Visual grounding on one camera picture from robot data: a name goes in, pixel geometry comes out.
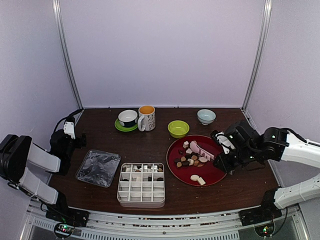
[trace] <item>red plate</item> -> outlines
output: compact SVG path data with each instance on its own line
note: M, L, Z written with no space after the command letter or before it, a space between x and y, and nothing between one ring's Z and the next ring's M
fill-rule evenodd
M222 147L217 145L211 138L207 136L201 135L189 135L183 138L176 140L171 144L167 153L166 153L166 163L172 172L172 174L179 179L180 181L196 186L201 187L197 181L192 181L190 177L192 175L198 175L202 177L205 181L205 185L210 186L212 184L216 184L221 181L227 174L221 171L220 169L214 167L213 161L207 161L204 166L187 166L187 167L177 167L174 160L180 159L182 155L179 154L179 150L183 151L183 156L185 155L185 149L183 148L183 144L185 141L189 143L192 141L196 141L197 144L203 148L204 150L212 153L214 156L217 156L219 153L223 151Z

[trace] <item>green saucer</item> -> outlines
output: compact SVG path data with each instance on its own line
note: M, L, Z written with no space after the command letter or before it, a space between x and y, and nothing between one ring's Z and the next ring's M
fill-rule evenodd
M134 126L131 126L131 127L124 127L124 126L121 126L120 122L119 122L119 119L117 118L114 122L114 126L116 129L118 129L119 131L121 132L131 132L133 130L136 130L138 128L138 124L134 125Z

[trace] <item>white grid tray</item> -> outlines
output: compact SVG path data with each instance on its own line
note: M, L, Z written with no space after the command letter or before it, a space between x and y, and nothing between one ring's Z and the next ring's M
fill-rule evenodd
M163 207L166 199L164 170L162 163L124 163L117 193L120 204L136 208Z

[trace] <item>dark wood tabletop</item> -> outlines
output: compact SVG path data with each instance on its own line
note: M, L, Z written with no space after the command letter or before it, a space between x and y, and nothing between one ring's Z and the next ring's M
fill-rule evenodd
M71 168L66 176L54 175L50 186L66 195L70 207L122 214L175 215L212 213L257 206L264 192L276 188L277 181L266 164L264 169L247 171L237 169L222 181L206 187L187 185L168 169L166 153L175 141L169 135L168 123L186 121L189 135L209 136L212 130L224 131L231 124L245 119L240 109L214 108L216 121L201 125L197 119L198 108L157 108L156 127L150 132L120 132L114 124L124 109L86 109L76 125L76 134L86 133L87 147L76 149ZM165 164L165 205L161 208L122 207L117 200L120 167L109 188L95 186L76 179L75 175L89 150L100 150L121 155L123 163Z

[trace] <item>patterned mug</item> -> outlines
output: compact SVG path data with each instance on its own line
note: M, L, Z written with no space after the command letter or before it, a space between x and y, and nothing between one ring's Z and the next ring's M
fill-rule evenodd
M151 131L156 127L156 109L153 106L139 108L138 128L141 132Z

